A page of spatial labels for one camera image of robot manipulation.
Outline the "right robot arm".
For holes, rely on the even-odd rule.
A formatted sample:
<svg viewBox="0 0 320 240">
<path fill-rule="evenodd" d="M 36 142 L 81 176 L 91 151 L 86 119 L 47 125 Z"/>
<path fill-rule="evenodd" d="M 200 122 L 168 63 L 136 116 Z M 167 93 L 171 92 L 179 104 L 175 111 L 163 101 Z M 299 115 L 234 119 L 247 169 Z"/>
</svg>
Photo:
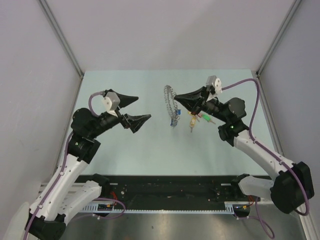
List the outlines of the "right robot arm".
<svg viewBox="0 0 320 240">
<path fill-rule="evenodd" d="M 270 177 L 240 175 L 230 188 L 235 200 L 242 201 L 248 195 L 270 200 L 285 214 L 296 212 L 305 205 L 305 212 L 299 214 L 309 214 L 310 199 L 315 194 L 310 168 L 302 161 L 294 163 L 270 150 L 253 135 L 251 127 L 242 120 L 247 115 L 244 100 L 233 97 L 222 103 L 206 87 L 176 95 L 174 100 L 193 115 L 205 112 L 221 120 L 224 124 L 218 127 L 220 139 L 249 156 Z"/>
</svg>

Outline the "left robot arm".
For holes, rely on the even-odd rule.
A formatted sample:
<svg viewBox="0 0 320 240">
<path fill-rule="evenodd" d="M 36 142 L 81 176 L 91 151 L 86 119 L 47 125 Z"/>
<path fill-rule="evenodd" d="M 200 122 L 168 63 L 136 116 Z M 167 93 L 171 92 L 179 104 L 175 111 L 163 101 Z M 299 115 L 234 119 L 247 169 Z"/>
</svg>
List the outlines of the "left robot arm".
<svg viewBox="0 0 320 240">
<path fill-rule="evenodd" d="M 58 240 L 86 205 L 110 196 L 110 181 L 99 174 L 92 175 L 72 196 L 67 197 L 67 194 L 97 153 L 101 145 L 98 136 L 116 125 L 136 133 L 151 118 L 149 114 L 120 113 L 122 108 L 138 99 L 107 89 L 91 94 L 88 107 L 74 112 L 63 159 L 42 193 L 30 205 L 23 239 L 33 235 L 40 240 Z"/>
</svg>

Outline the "yellow tag key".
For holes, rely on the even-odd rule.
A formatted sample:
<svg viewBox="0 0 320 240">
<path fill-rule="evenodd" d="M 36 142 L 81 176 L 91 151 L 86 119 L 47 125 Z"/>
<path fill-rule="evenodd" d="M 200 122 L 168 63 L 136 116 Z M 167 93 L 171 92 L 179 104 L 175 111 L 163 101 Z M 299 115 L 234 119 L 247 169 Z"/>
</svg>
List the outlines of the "yellow tag key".
<svg viewBox="0 0 320 240">
<path fill-rule="evenodd" d="M 190 127 L 190 132 L 193 132 L 193 128 L 195 127 L 197 122 L 197 118 L 194 116 L 191 118 L 190 123 L 189 123 L 189 127 Z"/>
</svg>

